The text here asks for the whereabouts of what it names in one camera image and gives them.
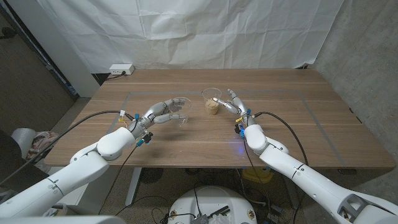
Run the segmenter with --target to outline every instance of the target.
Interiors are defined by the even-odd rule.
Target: black cable
[[[164,217],[165,215],[164,215],[163,211],[162,211],[160,208],[153,208],[153,209],[152,209],[152,211],[150,212],[150,214],[152,215],[153,221],[157,224],[157,222],[156,222],[156,220],[155,220],[155,217],[154,217],[154,210],[155,210],[155,209],[157,209],[158,211],[160,211],[160,212],[162,213],[162,216],[163,216],[163,217]]]
[[[145,199],[145,198],[149,198],[149,197],[158,197],[158,198],[162,198],[162,199],[164,199],[166,202],[167,202],[167,199],[166,198],[164,198],[164,197],[162,197],[162,196],[145,196],[145,197],[142,197],[142,198],[140,198],[140,199],[138,199],[138,200],[136,200],[136,201],[134,201],[133,203],[131,203],[131,204],[129,204],[129,205],[127,205],[127,206],[125,206],[124,208],[122,208],[116,215],[119,215],[121,212],[123,212],[123,210],[124,209],[126,209],[126,208],[128,208],[128,207],[131,207],[131,206],[133,206],[135,203],[137,203],[137,202],[139,202],[139,201],[141,201],[142,199]]]
[[[249,156],[249,153],[248,153],[248,149],[246,148],[246,142],[244,140],[243,140],[243,145],[244,145],[244,150],[246,151],[246,155],[248,155],[248,159],[250,161],[251,167],[253,168],[254,173],[256,173],[256,176],[257,176],[257,178],[259,179],[259,181],[261,183],[262,190],[264,191],[264,193],[266,193],[266,196],[267,196],[267,199],[268,199],[268,210],[269,210],[269,213],[270,213],[271,212],[271,203],[270,203],[270,200],[269,200],[269,196],[268,196],[267,190],[264,187],[264,184],[262,183],[262,181],[261,181],[256,169],[254,168],[253,163],[251,162],[251,159],[250,159],[250,156]]]
[[[308,166],[307,155],[305,154],[304,148],[303,148],[303,146],[301,145],[301,142],[300,142],[299,138],[298,138],[297,135],[294,133],[293,129],[292,129],[282,118],[280,118],[280,117],[278,117],[278,116],[276,116],[276,115],[274,115],[273,113],[270,113],[270,112],[266,112],[266,111],[258,112],[258,113],[256,113],[256,114],[254,115],[254,117],[257,118],[258,116],[260,116],[260,115],[262,115],[262,114],[268,114],[268,115],[273,116],[274,118],[276,118],[276,119],[278,119],[280,122],[282,122],[282,123],[290,130],[290,132],[293,134],[294,138],[296,139],[296,141],[297,141],[297,143],[298,143],[298,146],[300,146],[301,152],[302,152],[302,154],[303,154],[303,156],[304,156],[305,165]]]
[[[70,130],[72,130],[73,128],[75,128],[76,126],[78,126],[79,124],[81,124],[82,122],[84,122],[85,120],[87,120],[88,118],[92,118],[96,115],[99,114],[105,114],[105,113],[120,113],[120,111],[100,111],[97,113],[93,113],[91,115],[88,115],[87,117],[79,120],[78,122],[76,122],[74,125],[70,126],[66,131],[64,131],[62,134],[58,135],[50,144],[48,144],[48,146],[44,147],[42,150],[40,150],[33,158],[29,159],[27,162],[25,162],[24,165],[20,166],[20,168],[18,168],[17,170],[15,170],[11,175],[9,175],[7,178],[5,178],[4,180],[2,180],[0,182],[0,186],[5,183],[7,180],[9,180],[11,177],[13,177],[14,175],[16,175],[19,171],[21,171],[24,167],[26,167],[29,163],[36,161],[36,159],[42,155],[45,151],[47,151],[51,146],[53,146],[62,136],[66,135],[66,133],[68,133]]]
[[[137,126],[138,120],[136,119],[136,123],[134,124],[133,129],[130,131],[130,133],[132,133],[133,130],[135,130],[136,126]]]
[[[184,214],[177,214],[177,215],[169,215],[169,214],[167,214],[163,219],[161,219],[160,220],[160,223],[161,224],[166,224],[167,222],[168,222],[168,218],[170,218],[170,217],[176,217],[176,216],[181,216],[181,215],[191,215],[191,216],[193,216],[193,218],[197,218],[194,214],[192,214],[192,213],[184,213]]]
[[[197,183],[199,183],[199,182],[196,182],[196,183],[193,185],[193,191],[194,191],[194,193],[195,193],[195,198],[196,198],[196,200],[197,200],[197,205],[198,205],[199,216],[201,216],[201,211],[200,211],[200,208],[199,208],[199,202],[198,202],[197,190],[195,189],[195,186],[196,186],[196,184],[197,184]]]
[[[111,189],[109,190],[108,194],[106,195],[106,197],[105,197],[105,201],[104,201],[104,203],[102,204],[102,206],[101,206],[101,208],[100,208],[100,210],[99,210],[98,214],[100,214],[100,213],[101,213],[101,211],[102,211],[102,208],[104,207],[104,204],[105,204],[105,202],[106,202],[106,199],[109,197],[109,195],[110,195],[110,193],[111,193],[111,191],[112,191],[112,188],[113,188],[114,184],[116,183],[116,180],[117,180],[117,179],[118,179],[118,177],[119,177],[120,171],[122,170],[122,168],[123,168],[123,166],[125,165],[125,163],[127,162],[127,160],[130,158],[130,156],[131,156],[131,154],[134,152],[134,150],[136,150],[136,149],[137,149],[137,147],[138,147],[138,146],[135,146],[135,147],[134,147],[134,149],[132,149],[132,151],[130,152],[130,155],[129,155],[129,156],[127,156],[127,159],[126,159],[126,160],[123,162],[122,166],[119,168],[119,170],[118,170],[118,173],[116,174],[116,177],[115,177],[115,178],[114,178],[114,180],[113,180],[113,183],[112,183]]]
[[[117,76],[115,76],[115,77],[112,77],[112,78],[107,78],[105,81],[108,81],[108,80],[111,80],[111,79],[114,79],[114,78],[119,78],[119,77],[122,77],[123,75],[125,75],[126,74],[126,72],[125,71],[123,71],[122,72],[122,74],[120,74],[120,75],[117,75]]]
[[[300,206],[301,206],[301,203],[303,202],[303,199],[304,199],[305,195],[306,195],[306,193],[304,192],[304,193],[303,193],[303,196],[301,197],[301,199],[300,199],[300,201],[299,201],[299,203],[298,203],[298,206],[297,206],[296,210],[294,211],[293,224],[296,223],[297,212],[299,211],[299,208],[300,208]]]

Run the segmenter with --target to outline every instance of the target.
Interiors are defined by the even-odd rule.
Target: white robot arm
[[[152,133],[148,134],[146,129],[154,123],[184,118],[183,114],[167,114],[171,108],[174,107],[173,111],[178,111],[183,105],[184,101],[178,99],[157,103],[143,116],[134,120],[129,129],[119,128],[78,151],[71,158],[69,165],[0,204],[0,218],[43,215],[62,197],[101,176],[109,167],[108,161],[117,159],[137,138],[143,136],[143,139],[146,139],[148,136],[150,140]]]
[[[228,90],[238,108],[231,103],[213,99],[225,105],[228,111],[240,114],[247,125],[244,136],[249,147],[271,168],[293,180],[305,193],[318,202],[338,223],[398,223],[398,206],[387,200],[345,189],[309,166],[289,155],[289,150],[280,142],[264,135],[255,123],[247,107],[232,90]]]

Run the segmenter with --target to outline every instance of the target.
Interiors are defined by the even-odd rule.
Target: transparent cup
[[[221,98],[222,92],[217,88],[207,88],[203,90],[201,93],[203,97],[203,101],[205,102],[206,112],[210,115],[215,115],[218,112],[219,104],[213,101],[212,99]]]
[[[186,97],[176,97],[174,99],[179,99],[184,101],[183,106],[174,106],[169,108],[172,114],[184,115],[184,118],[174,120],[178,127],[184,126],[188,122],[189,114],[192,110],[192,102]]]

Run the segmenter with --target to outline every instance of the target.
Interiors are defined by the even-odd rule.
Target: electrical outlet
[[[121,75],[122,72],[126,72],[125,75],[131,75],[134,71],[134,66],[132,64],[113,64],[109,70],[112,75]]]

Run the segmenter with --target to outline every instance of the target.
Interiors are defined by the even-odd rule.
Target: white curtain
[[[343,0],[37,0],[92,73],[313,63]]]

